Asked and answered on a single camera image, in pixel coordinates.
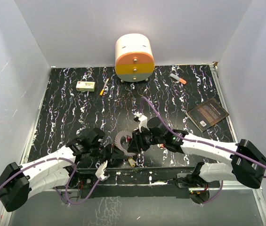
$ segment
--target orange marker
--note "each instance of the orange marker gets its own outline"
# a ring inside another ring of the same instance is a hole
[[[176,76],[176,75],[173,74],[173,73],[170,74],[170,77],[172,77],[173,79],[175,79],[175,80],[181,82],[183,85],[186,84],[186,81],[185,81],[184,79],[179,78],[178,76]]]

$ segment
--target cylindrical container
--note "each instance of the cylindrical container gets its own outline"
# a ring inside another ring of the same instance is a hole
[[[115,70],[122,81],[147,80],[155,62],[150,41],[142,34],[121,36],[115,45]]]

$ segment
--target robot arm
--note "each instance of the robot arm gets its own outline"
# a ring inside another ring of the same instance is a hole
[[[97,178],[107,179],[109,175],[106,174],[105,168],[112,154],[108,148],[100,145],[104,136],[103,131],[94,128],[86,136],[78,137],[54,153],[36,161],[22,165],[17,165],[15,162],[9,164],[0,176],[0,200],[5,209],[8,212],[14,211],[33,195],[66,185],[73,172],[73,168],[69,167],[71,162],[77,164],[90,155],[100,158],[103,162],[96,172]]]
[[[176,134],[185,138],[182,140],[170,133],[158,117],[147,121],[144,115],[137,113],[134,120],[139,122],[139,128],[133,131],[128,152],[141,153],[146,151],[150,145],[162,144],[171,152],[195,154],[218,161],[218,163],[198,163],[193,173],[181,178],[180,182],[203,186],[212,181],[237,180],[245,186],[260,188],[264,168],[237,155],[215,148],[218,146],[241,153],[266,166],[266,157],[250,141],[242,139],[240,143],[219,142],[173,129]]]
[[[237,180],[251,188],[260,187],[264,168],[215,148],[217,145],[239,152],[266,165],[266,158],[250,141],[241,140],[238,144],[224,143],[173,129],[175,134],[184,138],[182,140],[170,133],[157,117],[147,121],[147,117],[137,113],[134,120],[139,122],[139,127],[132,132],[132,138],[126,150],[128,153],[139,154],[148,150],[150,145],[160,144],[171,152],[196,154],[219,162],[198,163],[192,174],[185,178],[177,178],[178,183],[195,187],[206,186],[212,181]],[[105,169],[108,161],[126,159],[127,156],[123,150],[114,145],[108,144],[105,147],[100,145],[104,136],[105,133],[102,130],[94,128],[86,136],[72,140],[61,149],[41,159],[23,165],[17,165],[15,162],[9,164],[0,176],[0,200],[5,209],[14,211],[33,195],[56,186],[66,185],[69,175],[73,172],[73,168],[70,167],[72,162],[77,164],[89,156],[97,157],[102,162],[95,173],[96,177],[100,180],[107,179],[109,174]],[[205,145],[204,142],[209,142],[211,145]],[[27,167],[30,168],[21,171],[21,168]]]

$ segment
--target pen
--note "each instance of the pen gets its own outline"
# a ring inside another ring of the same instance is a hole
[[[106,87],[106,85],[108,84],[108,81],[109,81],[109,79],[107,79],[106,81],[105,81],[105,84],[104,84],[104,87],[103,87],[103,89],[101,90],[101,92],[100,92],[100,96],[102,96],[103,95],[103,93],[104,93],[104,91],[105,91],[105,87]]]
[[[185,81],[184,79],[179,78],[178,76],[176,76],[176,75],[173,74],[173,73],[170,74],[170,77],[172,77],[173,79],[175,79],[175,80],[181,82],[183,85],[186,84],[186,81]]]

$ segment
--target book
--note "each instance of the book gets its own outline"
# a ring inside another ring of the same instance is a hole
[[[215,98],[211,98],[187,111],[186,115],[201,132],[204,132],[227,117],[229,113]]]

